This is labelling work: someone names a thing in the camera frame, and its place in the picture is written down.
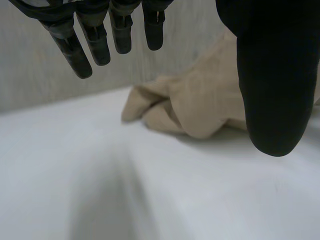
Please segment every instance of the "beige cloth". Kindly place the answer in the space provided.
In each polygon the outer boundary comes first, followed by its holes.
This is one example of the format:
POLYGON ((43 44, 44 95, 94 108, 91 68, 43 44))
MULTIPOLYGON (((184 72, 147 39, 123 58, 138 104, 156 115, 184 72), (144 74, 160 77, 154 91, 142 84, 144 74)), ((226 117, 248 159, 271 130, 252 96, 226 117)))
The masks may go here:
MULTIPOLYGON (((133 87, 122 120, 142 118, 150 129, 199 139, 210 137, 224 125, 246 130, 236 41, 226 29, 185 72, 133 87)), ((317 86, 316 100, 319 95, 317 86)))

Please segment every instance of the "robotic hand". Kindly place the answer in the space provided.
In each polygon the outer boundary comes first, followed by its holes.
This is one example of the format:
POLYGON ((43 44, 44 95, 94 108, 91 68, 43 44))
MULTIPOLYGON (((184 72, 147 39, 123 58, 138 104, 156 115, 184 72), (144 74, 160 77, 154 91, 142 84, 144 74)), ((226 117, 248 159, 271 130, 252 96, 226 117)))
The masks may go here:
MULTIPOLYGON (((130 14, 141 0, 10 0, 50 32, 80 78, 92 74, 74 32, 73 14, 95 62, 110 61, 103 20, 109 10, 120 54, 131 49, 130 14)), ((142 0, 145 35, 161 48, 164 10, 173 0, 142 0)), ((320 59, 320 0, 216 0, 222 22, 237 36, 239 86, 253 144, 271 156, 290 153, 311 116, 320 59)))
POLYGON ((163 44, 165 9, 173 0, 9 0, 25 15, 40 21, 49 31, 75 74, 85 79, 92 68, 74 31, 74 12, 95 63, 110 62, 104 19, 109 11, 113 40, 119 54, 131 50, 131 14, 140 5, 148 47, 156 51, 163 44))

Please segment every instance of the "wall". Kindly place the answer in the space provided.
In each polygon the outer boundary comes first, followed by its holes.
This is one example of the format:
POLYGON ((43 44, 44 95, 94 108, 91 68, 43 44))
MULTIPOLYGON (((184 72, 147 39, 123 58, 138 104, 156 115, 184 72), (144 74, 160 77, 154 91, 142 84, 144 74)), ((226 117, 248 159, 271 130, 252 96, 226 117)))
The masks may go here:
POLYGON ((8 1, 0 1, 0 113, 95 94, 154 80, 189 66, 221 32, 212 0, 175 0, 166 11, 164 44, 147 47, 141 6, 132 15, 132 51, 119 55, 110 20, 105 26, 111 63, 96 66, 79 24, 75 31, 93 68, 88 79, 73 73, 49 33, 8 1))

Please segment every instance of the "rubber fingertip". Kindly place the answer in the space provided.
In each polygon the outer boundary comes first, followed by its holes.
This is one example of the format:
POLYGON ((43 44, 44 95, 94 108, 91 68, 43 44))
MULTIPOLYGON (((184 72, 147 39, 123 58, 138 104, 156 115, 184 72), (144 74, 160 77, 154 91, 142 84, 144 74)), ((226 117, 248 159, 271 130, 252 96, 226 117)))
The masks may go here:
POLYGON ((255 107, 247 114, 246 122, 254 146, 261 152, 273 156, 288 155, 298 144, 311 115, 311 107, 293 109, 293 105, 255 107))

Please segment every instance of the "white tabletop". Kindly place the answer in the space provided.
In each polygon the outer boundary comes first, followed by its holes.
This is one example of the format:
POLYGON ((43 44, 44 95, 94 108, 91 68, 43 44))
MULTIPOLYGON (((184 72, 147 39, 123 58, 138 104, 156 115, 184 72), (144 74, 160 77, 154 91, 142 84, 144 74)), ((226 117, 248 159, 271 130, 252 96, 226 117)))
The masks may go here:
POLYGON ((288 156, 122 124, 128 90, 0 117, 1 240, 318 240, 320 108, 288 156))

